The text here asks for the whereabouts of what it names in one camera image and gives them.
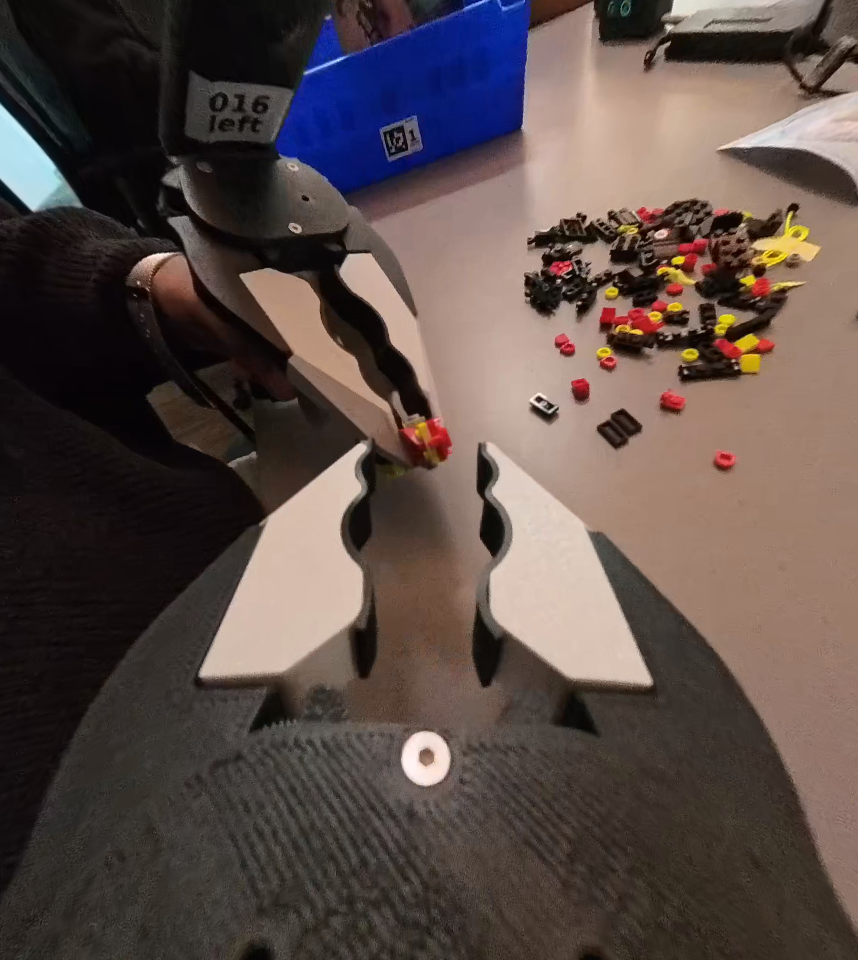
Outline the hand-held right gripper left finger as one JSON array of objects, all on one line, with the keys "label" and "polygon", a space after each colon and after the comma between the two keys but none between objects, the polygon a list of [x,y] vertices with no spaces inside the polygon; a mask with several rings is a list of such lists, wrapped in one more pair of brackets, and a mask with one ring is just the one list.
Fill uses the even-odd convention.
[{"label": "hand-held right gripper left finger", "polygon": [[304,702],[369,677],[377,654],[373,443],[358,442],[262,526],[196,675],[207,689],[275,690]]}]

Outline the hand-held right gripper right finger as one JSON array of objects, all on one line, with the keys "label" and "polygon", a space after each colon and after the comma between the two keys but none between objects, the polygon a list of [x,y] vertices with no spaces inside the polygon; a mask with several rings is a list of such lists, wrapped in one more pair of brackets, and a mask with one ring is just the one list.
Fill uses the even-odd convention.
[{"label": "hand-held right gripper right finger", "polygon": [[534,668],[568,691],[650,693],[651,670],[584,522],[497,445],[478,445],[472,661],[482,687]]}]

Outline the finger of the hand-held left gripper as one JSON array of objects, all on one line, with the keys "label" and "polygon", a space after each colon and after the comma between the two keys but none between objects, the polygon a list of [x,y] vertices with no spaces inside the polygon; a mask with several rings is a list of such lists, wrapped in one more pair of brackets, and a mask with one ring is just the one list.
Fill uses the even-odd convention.
[{"label": "finger of the hand-held left gripper", "polygon": [[319,298],[319,273],[307,276],[279,270],[242,274],[256,304],[267,316],[264,328],[278,334],[289,354],[288,375],[304,397],[321,409],[339,414],[360,438],[390,461],[403,462],[399,439],[403,420],[396,420],[375,403],[347,388],[332,368],[340,354],[324,324]]},{"label": "finger of the hand-held left gripper", "polygon": [[324,324],[339,351],[339,380],[397,421],[439,415],[418,319],[370,252],[319,272]]}]

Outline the yellow red lego car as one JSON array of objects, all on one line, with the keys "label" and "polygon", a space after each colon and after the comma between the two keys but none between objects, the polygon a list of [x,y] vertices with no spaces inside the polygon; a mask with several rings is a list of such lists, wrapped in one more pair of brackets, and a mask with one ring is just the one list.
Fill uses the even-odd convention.
[{"label": "yellow red lego car", "polygon": [[452,454],[452,440],[441,416],[424,417],[414,414],[403,421],[399,429],[403,462],[393,462],[382,455],[375,457],[376,469],[388,477],[400,477],[413,470],[432,470],[448,460]]}]

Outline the pile of lego pieces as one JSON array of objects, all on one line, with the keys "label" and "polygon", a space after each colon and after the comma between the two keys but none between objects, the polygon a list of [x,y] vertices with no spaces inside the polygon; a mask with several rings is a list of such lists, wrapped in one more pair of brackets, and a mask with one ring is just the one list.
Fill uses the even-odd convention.
[{"label": "pile of lego pieces", "polygon": [[604,372],[660,352],[675,357],[680,383],[757,376],[776,317],[804,285],[784,273],[820,253],[797,213],[791,203],[756,217],[703,198],[579,211],[527,237],[538,265],[523,275],[524,299],[544,318],[571,306],[594,319],[590,352]]}]

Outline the person's left forearm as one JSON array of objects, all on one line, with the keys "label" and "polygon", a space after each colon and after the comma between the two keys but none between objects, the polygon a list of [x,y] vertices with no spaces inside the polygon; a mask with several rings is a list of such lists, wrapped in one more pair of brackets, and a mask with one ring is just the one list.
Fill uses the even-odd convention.
[{"label": "person's left forearm", "polygon": [[126,281],[173,246],[91,210],[20,213],[0,198],[0,364],[48,402],[104,428],[157,421],[161,367]]}]

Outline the cardboard lego box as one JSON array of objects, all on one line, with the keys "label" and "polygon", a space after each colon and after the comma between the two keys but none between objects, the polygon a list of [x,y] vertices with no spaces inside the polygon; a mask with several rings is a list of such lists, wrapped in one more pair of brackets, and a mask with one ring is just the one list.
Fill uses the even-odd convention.
[{"label": "cardboard lego box", "polygon": [[330,15],[343,54],[352,54],[461,12],[473,1],[333,1]]}]

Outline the lego instruction booklet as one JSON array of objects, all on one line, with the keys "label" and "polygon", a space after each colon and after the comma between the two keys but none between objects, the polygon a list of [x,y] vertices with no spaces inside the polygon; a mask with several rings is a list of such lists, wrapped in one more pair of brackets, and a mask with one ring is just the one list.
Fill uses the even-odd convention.
[{"label": "lego instruction booklet", "polygon": [[810,186],[818,171],[833,169],[858,201],[858,90],[807,106],[717,152]]}]

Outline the person's left hand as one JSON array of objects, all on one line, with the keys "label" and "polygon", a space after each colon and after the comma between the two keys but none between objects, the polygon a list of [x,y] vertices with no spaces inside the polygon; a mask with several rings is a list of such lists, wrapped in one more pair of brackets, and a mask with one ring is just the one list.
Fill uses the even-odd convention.
[{"label": "person's left hand", "polygon": [[273,401],[295,400],[297,392],[286,374],[285,358],[248,325],[206,304],[182,254],[167,259],[155,272],[150,298],[163,338],[188,370],[228,363]]}]

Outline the grey wristwatch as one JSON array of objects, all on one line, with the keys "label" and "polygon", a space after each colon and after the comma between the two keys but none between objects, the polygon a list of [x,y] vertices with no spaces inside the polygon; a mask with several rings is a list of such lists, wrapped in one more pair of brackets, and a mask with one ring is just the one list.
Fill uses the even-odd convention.
[{"label": "grey wristwatch", "polygon": [[125,279],[125,296],[129,316],[146,344],[159,356],[170,352],[163,334],[153,299],[153,283],[158,272],[179,253],[163,251],[143,257]]}]

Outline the blue bin with white tag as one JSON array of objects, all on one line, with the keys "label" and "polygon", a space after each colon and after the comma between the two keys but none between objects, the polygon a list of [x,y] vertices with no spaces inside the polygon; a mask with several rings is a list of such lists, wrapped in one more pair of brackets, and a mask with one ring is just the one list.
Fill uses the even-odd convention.
[{"label": "blue bin with white tag", "polygon": [[343,194],[522,126],[530,4],[474,2],[344,53],[328,18],[277,139]]}]

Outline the person's black sweater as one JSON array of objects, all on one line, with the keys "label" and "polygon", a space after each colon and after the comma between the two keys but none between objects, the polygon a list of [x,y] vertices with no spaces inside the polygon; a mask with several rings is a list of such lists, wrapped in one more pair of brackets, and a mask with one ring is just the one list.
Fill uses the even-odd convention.
[{"label": "person's black sweater", "polygon": [[0,337],[0,896],[102,684],[260,516],[162,424],[168,378],[125,318]]}]

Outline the black device green light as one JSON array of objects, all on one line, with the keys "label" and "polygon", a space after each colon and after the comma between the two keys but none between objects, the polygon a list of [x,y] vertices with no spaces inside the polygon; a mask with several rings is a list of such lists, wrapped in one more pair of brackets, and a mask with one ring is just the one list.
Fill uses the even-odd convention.
[{"label": "black device green light", "polygon": [[663,30],[674,1],[595,1],[600,42],[647,40]]}]

